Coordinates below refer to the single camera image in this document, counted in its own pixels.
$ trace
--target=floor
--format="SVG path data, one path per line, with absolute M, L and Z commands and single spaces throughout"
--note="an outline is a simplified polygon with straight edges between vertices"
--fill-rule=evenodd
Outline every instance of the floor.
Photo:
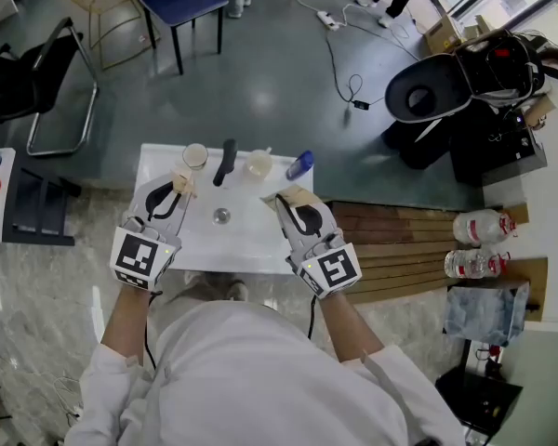
M 352 0 L 301 1 L 340 19 L 341 9 Z M 380 38 L 353 27 L 328 35 L 341 91 L 347 93 L 349 76 L 359 73 L 364 86 L 357 97 L 367 102 L 381 98 L 390 79 L 414 62 L 399 44 L 418 56 L 425 49 L 407 12 L 397 19 L 393 33 L 380 29 L 376 17 L 385 7 L 381 2 L 370 13 L 347 9 L 349 22 Z M 0 23 L 0 41 L 8 41 L 18 53 L 43 43 L 64 16 L 70 15 L 77 29 L 87 33 L 86 12 L 69 0 L 20 0 L 19 8 L 19 15 Z M 116 11 L 110 15 L 119 19 L 132 7 Z M 104 21 L 104 26 L 113 23 Z M 135 23 L 107 37 L 107 59 L 144 45 L 144 23 Z M 392 123 L 384 104 L 379 101 L 360 111 L 339 98 L 326 31 L 314 12 L 295 0 L 254 0 L 240 20 L 225 20 L 221 55 L 215 51 L 216 16 L 198 19 L 195 31 L 184 25 L 179 31 L 182 77 L 168 29 L 157 20 L 155 24 L 162 32 L 156 51 L 100 72 L 89 143 L 73 156 L 42 164 L 84 185 L 130 188 L 140 144 L 201 142 L 220 147 L 232 137 L 247 151 L 272 147 L 273 153 L 297 156 L 312 150 L 315 191 L 322 197 L 446 209 L 483 206 L 480 190 L 456 182 L 448 155 L 416 171 L 380 144 L 380 133 Z M 42 120 L 39 149 L 74 144 L 89 88 L 77 57 L 57 108 Z M 31 117 L 0 125 L 0 147 L 23 150 L 30 125 Z
M 77 379 L 103 333 L 119 290 L 108 269 L 113 229 L 127 209 L 125 190 L 85 190 L 70 207 L 67 230 L 76 246 L 0 244 L 0 397 L 27 446 L 49 445 L 68 429 L 53 383 Z M 161 283 L 173 296 L 193 276 L 169 271 Z M 293 276 L 245 274 L 250 300 L 276 308 L 303 332 L 310 292 Z M 359 306 L 385 344 L 397 344 L 433 381 L 456 365 L 462 341 L 442 334 L 445 290 Z M 312 341 L 333 354 L 320 310 Z M 71 406 L 80 396 L 59 390 Z

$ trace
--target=cup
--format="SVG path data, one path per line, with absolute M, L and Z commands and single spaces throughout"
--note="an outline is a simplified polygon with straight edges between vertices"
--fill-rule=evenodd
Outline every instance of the cup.
M 255 150 L 246 157 L 244 175 L 247 180 L 261 182 L 269 175 L 272 167 L 270 151 L 271 148 L 266 151 Z
M 201 170 L 208 159 L 208 150 L 203 144 L 190 144 L 184 149 L 182 159 L 192 170 Z

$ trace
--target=black chair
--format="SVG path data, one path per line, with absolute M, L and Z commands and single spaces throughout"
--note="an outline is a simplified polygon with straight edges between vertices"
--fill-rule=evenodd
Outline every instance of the black chair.
M 70 35 L 58 38 L 64 28 L 70 32 Z M 27 50 L 20 59 L 12 54 L 9 45 L 0 46 L 0 124 L 11 119 L 35 114 L 27 140 L 29 155 L 75 153 L 88 139 L 93 106 L 99 93 L 99 87 L 95 70 L 81 45 L 82 38 L 83 35 L 74 29 L 73 21 L 65 18 L 43 45 Z M 33 142 L 41 114 L 50 111 L 56 104 L 60 86 L 77 49 L 93 78 L 93 91 L 86 111 L 81 139 L 71 149 L 33 151 Z M 3 58 L 1 55 L 5 53 L 8 53 L 12 59 Z

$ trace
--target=marble floor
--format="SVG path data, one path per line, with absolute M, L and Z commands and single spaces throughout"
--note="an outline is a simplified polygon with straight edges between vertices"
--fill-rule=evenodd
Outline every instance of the marble floor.
M 130 191 L 85 190 L 73 201 L 67 230 L 75 247 L 0 244 L 0 398 L 27 446 L 51 445 L 68 425 L 62 401 L 80 402 L 75 382 L 100 341 L 119 284 L 108 270 L 113 230 Z M 169 271 L 165 295 L 183 289 L 192 273 Z M 250 300 L 273 307 L 307 331 L 310 293 L 292 276 L 244 274 Z M 462 341 L 441 334 L 445 290 L 359 306 L 385 344 L 397 344 L 433 381 L 458 363 Z M 316 312 L 312 341 L 332 354 Z M 61 399 L 54 388 L 58 388 Z

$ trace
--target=plastic water bottle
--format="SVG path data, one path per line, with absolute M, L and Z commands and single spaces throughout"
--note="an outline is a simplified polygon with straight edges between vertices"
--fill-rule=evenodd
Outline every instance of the plastic water bottle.
M 495 210 L 461 213 L 453 223 L 455 239 L 472 246 L 503 242 L 515 229 L 516 223 L 510 216 Z
M 509 253 L 505 258 L 489 248 L 451 251 L 445 258 L 445 273 L 458 279 L 496 278 L 506 271 L 509 259 Z

